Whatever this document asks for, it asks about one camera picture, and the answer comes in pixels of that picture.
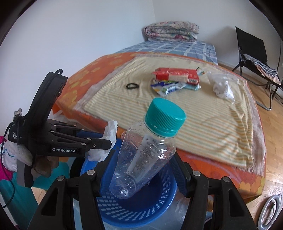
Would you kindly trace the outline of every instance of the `blue plaid bed sheet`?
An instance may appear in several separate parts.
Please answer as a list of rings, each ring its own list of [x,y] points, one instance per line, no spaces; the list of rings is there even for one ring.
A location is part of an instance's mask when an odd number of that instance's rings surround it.
[[[214,45],[197,41],[190,42],[168,42],[168,41],[146,41],[134,46],[120,50],[117,53],[126,52],[156,52],[178,54],[182,56],[201,59],[217,65]]]

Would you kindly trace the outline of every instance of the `gray circular ring object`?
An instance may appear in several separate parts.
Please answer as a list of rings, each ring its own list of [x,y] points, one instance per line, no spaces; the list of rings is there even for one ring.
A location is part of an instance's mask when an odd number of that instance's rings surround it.
[[[64,180],[64,178],[65,178],[64,176],[58,176],[58,177],[57,177],[57,180],[58,180],[58,181],[62,181],[62,180]]]
[[[201,174],[200,171],[193,171],[194,176],[200,176],[200,174]]]
[[[267,206],[268,206],[273,200],[275,200],[275,202],[276,202],[276,209],[275,209],[275,212],[274,212],[273,217],[271,218],[270,222],[269,222],[267,225],[264,225],[264,224],[262,223],[263,215],[264,215],[264,213],[266,212]],[[267,200],[267,202],[265,203],[265,205],[264,205],[264,207],[263,207],[263,209],[262,209],[262,211],[261,211],[261,213],[260,213],[260,217],[259,217],[259,219],[258,219],[258,227],[257,227],[258,230],[266,230],[267,228],[270,227],[271,224],[273,224],[273,221],[274,221],[274,219],[275,219],[275,217],[276,217],[276,215],[277,215],[277,213],[278,213],[278,211],[279,211],[279,206],[280,206],[280,198],[279,198],[278,195],[273,195],[273,196],[271,196],[271,197]]]
[[[230,182],[231,179],[230,179],[229,177],[227,177],[227,176],[224,176],[224,177],[223,177],[223,181],[225,181],[225,182]]]
[[[93,175],[93,174],[95,174],[95,171],[93,169],[90,169],[90,170],[87,171],[87,174],[88,175]]]

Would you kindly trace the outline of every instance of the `bottle bottom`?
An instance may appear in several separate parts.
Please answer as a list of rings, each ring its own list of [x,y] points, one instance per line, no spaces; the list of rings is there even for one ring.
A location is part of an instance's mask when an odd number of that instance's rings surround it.
[[[110,191],[118,199],[128,199],[136,192],[136,182],[127,174],[116,174],[111,180]]]

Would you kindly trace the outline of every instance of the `chair backrest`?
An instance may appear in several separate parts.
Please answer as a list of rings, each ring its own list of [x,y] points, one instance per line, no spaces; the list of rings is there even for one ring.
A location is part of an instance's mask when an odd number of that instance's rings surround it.
[[[248,54],[262,63],[267,63],[266,50],[263,40],[236,27],[238,46],[244,54]]]

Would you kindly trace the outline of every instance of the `bottle label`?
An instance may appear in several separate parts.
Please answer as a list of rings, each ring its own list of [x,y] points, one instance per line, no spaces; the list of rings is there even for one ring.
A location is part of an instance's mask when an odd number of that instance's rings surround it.
[[[166,149],[163,143],[145,134],[126,174],[139,182],[157,162],[161,149]]]

